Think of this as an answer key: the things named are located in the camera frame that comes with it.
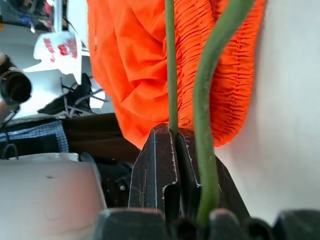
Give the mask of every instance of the blue checkered fabric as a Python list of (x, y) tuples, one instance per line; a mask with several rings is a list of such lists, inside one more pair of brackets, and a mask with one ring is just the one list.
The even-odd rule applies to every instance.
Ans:
[[(54, 121), (40, 126), (26, 128), (18, 131), (8, 131), (10, 140), (17, 139), (32, 139), (37, 137), (44, 137), (48, 135), (55, 135), (59, 150), (61, 153), (69, 152), (69, 145), (65, 131), (62, 127), (62, 121)], [(0, 142), (6, 142), (7, 137), (5, 133), (0, 133)]]

